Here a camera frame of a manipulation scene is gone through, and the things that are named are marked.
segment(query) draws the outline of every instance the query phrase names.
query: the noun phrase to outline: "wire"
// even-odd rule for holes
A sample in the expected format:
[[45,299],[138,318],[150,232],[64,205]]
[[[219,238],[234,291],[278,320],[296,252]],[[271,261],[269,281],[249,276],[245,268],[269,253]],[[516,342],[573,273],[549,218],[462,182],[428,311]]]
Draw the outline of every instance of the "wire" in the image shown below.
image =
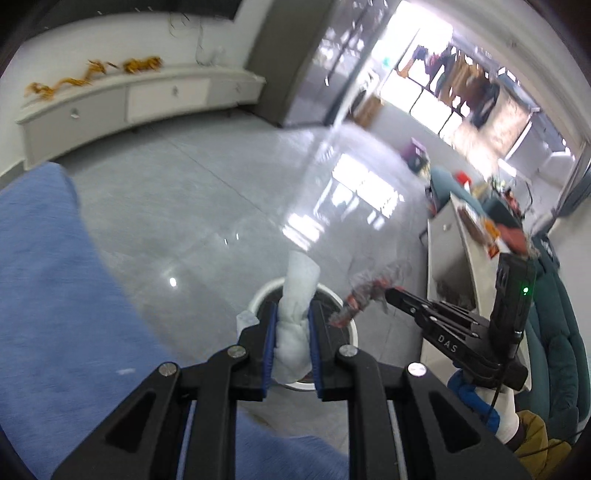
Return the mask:
[[546,450],[550,450],[550,449],[552,449],[554,447],[557,447],[558,445],[562,445],[563,443],[566,443],[571,438],[575,438],[577,435],[580,435],[581,433],[583,433],[583,431],[584,431],[584,429],[583,430],[579,430],[577,433],[571,435],[567,440],[560,440],[559,442],[553,443],[552,445],[547,446],[546,448],[541,448],[539,450],[535,450],[535,451],[530,452],[530,453],[525,453],[523,455],[517,455],[517,458],[525,458],[525,457],[529,457],[531,455],[536,455],[538,453],[545,452]]
[[199,58],[198,58],[199,51],[204,52],[204,49],[203,49],[203,20],[201,17],[199,17],[199,37],[197,38],[197,50],[195,50],[195,61],[197,62],[198,65],[201,65],[202,67],[207,66],[208,65],[207,63],[204,63],[199,60]]
[[488,424],[488,419],[490,418],[492,411],[495,409],[496,401],[499,398],[499,393],[501,393],[501,388],[503,386],[502,380],[503,379],[501,379],[501,381],[499,382],[499,384],[496,387],[495,396],[492,397],[491,407],[488,409],[488,412],[486,413],[486,416],[484,417],[484,425]]

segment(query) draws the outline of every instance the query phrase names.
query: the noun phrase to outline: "white wall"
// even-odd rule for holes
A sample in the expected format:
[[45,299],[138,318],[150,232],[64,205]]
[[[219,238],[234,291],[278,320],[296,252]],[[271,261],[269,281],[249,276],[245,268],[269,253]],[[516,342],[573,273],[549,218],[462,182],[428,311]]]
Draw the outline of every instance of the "white wall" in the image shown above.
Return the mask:
[[550,240],[560,260],[560,278],[569,293],[591,364],[591,198],[568,218],[559,219]]
[[62,77],[81,77],[88,60],[120,63],[151,55],[165,64],[210,61],[245,65],[271,0],[243,0],[234,22],[203,19],[203,49],[197,51],[199,19],[179,14],[108,15],[65,25],[25,42],[0,78],[0,174],[24,159],[21,131],[14,119],[31,82],[53,85]]
[[404,150],[411,138],[416,138],[427,149],[431,165],[444,167],[452,173],[463,170],[473,181],[482,180],[480,172],[462,155],[421,122],[391,103],[386,102],[380,109],[368,131],[397,151]]

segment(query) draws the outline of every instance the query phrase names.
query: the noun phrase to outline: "window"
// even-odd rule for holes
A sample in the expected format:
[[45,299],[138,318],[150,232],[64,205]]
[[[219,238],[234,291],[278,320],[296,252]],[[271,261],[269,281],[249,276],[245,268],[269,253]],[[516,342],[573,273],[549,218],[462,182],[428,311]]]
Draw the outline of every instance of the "window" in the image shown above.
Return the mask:
[[460,113],[464,116],[467,117],[468,115],[470,115],[470,107],[468,107],[465,103],[462,105],[462,107],[460,108]]
[[396,72],[392,72],[380,91],[380,97],[408,112],[421,91],[420,85],[410,79],[402,78]]
[[462,117],[460,115],[458,115],[456,112],[452,113],[452,116],[449,118],[449,120],[446,122],[445,125],[443,125],[443,128],[441,129],[441,131],[439,132],[439,136],[443,139],[443,141],[448,144],[451,145],[451,136],[452,133],[454,133],[458,127],[462,124]]
[[410,110],[410,114],[432,132],[438,134],[452,109],[424,90]]

